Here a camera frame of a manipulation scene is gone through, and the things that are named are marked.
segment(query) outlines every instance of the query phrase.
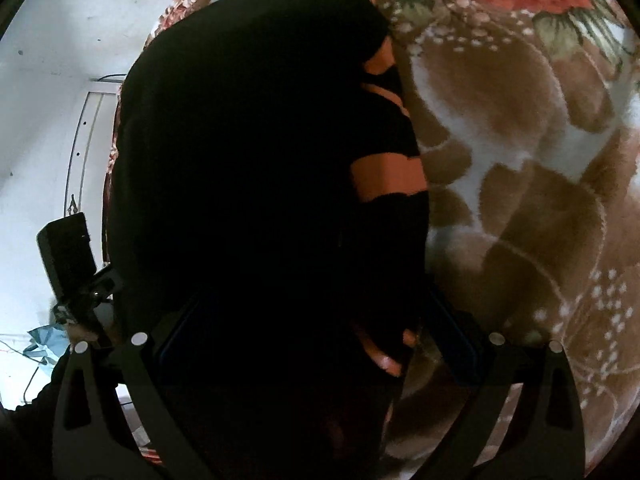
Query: white floor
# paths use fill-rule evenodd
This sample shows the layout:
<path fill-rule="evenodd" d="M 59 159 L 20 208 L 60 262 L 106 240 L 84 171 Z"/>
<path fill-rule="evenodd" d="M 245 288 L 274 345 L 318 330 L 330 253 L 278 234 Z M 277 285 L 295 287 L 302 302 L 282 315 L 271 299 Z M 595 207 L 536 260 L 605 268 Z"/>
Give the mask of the white floor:
<path fill-rule="evenodd" d="M 63 215 L 79 117 L 92 86 L 95 91 L 90 80 L 127 72 L 170 3 L 26 0 L 0 41 L 0 339 L 18 350 L 28 342 L 27 330 L 49 322 L 52 293 L 35 237 Z M 101 164 L 103 157 L 92 160 Z M 96 210 L 101 192 L 84 200 Z M 6 407 L 20 402 L 34 367 L 0 348 Z M 27 400 L 47 380 L 38 372 Z"/>

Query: wire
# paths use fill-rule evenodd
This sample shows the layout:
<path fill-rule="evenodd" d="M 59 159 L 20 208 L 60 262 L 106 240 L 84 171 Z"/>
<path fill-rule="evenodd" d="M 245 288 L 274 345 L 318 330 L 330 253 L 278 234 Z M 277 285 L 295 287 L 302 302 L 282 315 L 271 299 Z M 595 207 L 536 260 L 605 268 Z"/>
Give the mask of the wire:
<path fill-rule="evenodd" d="M 107 74 L 107 75 L 103 75 L 100 79 L 96 79 L 96 81 L 102 81 L 103 79 L 108 79 L 110 77 L 125 77 L 127 74 Z"/>
<path fill-rule="evenodd" d="M 40 369 L 40 365 L 41 364 L 45 364 L 47 362 L 47 360 L 43 357 L 41 362 L 38 362 L 38 366 L 36 366 L 36 369 L 33 371 L 33 374 L 31 375 L 31 379 L 29 379 L 29 384 L 27 384 L 27 387 L 24 389 L 23 393 L 22 393 L 22 400 L 24 401 L 25 404 L 28 404 L 27 402 L 27 390 L 29 389 L 29 386 L 31 386 L 31 382 L 33 381 L 33 378 L 36 376 L 36 373 L 38 373 L 38 370 Z"/>
<path fill-rule="evenodd" d="M 28 359 L 30 361 L 33 361 L 34 363 L 38 363 L 40 364 L 40 361 L 38 361 L 37 359 L 34 359 L 33 357 L 29 357 L 28 355 L 23 354 L 22 352 L 18 352 L 15 348 L 11 348 L 7 343 L 5 343 L 4 341 L 2 341 L 2 339 L 0 339 L 0 343 L 2 343 L 4 346 L 6 346 L 9 350 L 11 350 L 12 352 L 15 352 L 17 354 L 20 354 L 22 357 L 24 357 L 25 359 Z"/>

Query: black cable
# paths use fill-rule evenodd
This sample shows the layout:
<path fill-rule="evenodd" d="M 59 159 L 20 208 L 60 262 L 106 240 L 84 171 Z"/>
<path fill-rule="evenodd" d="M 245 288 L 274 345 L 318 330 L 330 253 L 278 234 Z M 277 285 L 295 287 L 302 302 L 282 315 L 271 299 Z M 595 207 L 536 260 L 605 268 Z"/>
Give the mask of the black cable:
<path fill-rule="evenodd" d="M 22 357 L 24 357 L 25 359 L 28 359 L 30 361 L 33 361 L 34 363 L 38 363 L 40 364 L 40 361 L 38 361 L 37 359 L 34 359 L 33 357 L 29 357 L 28 355 L 23 354 L 22 352 L 18 352 L 15 348 L 11 348 L 7 343 L 5 343 L 4 341 L 2 341 L 2 339 L 0 339 L 0 343 L 2 343 L 4 346 L 6 346 L 9 350 L 11 350 L 12 352 L 15 352 L 17 354 L 20 354 Z"/>
<path fill-rule="evenodd" d="M 42 361 L 38 363 L 38 366 L 36 366 L 36 369 L 33 371 L 33 374 L 31 375 L 31 379 L 29 379 L 29 384 L 27 384 L 27 387 L 24 389 L 22 393 L 22 400 L 24 401 L 25 404 L 27 404 L 27 390 L 29 389 L 29 386 L 31 386 L 31 382 L 33 381 L 33 378 L 36 376 L 36 373 L 38 373 L 40 365 L 46 364 L 46 362 L 47 360 L 43 357 Z"/>
<path fill-rule="evenodd" d="M 107 75 L 103 75 L 100 79 L 96 79 L 96 81 L 102 81 L 103 79 L 108 79 L 110 77 L 125 77 L 127 74 L 107 74 Z"/>

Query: floral blanket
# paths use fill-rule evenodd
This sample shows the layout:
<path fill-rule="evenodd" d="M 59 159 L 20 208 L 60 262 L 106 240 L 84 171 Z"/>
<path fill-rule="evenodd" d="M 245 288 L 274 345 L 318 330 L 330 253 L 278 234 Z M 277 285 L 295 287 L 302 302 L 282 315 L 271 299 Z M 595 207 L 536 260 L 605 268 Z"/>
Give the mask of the floral blanket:
<path fill-rule="evenodd" d="M 173 0 L 148 41 L 213 1 Z M 486 330 L 564 344 L 589 471 L 640 402 L 638 38 L 615 0 L 377 2 L 430 181 L 428 267 Z M 427 338 L 421 348 L 385 478 L 417 469 L 468 394 Z M 517 397 L 514 386 L 482 460 Z"/>

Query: black and orange garment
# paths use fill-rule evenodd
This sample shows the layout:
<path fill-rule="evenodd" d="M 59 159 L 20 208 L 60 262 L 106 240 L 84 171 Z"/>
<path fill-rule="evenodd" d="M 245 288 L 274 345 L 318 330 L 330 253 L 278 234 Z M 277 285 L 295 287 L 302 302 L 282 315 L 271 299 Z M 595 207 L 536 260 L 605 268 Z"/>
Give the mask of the black and orange garment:
<path fill-rule="evenodd" d="M 122 89 L 127 333 L 205 286 L 167 403 L 223 478 L 372 478 L 419 326 L 428 192 L 371 0 L 220 0 Z"/>

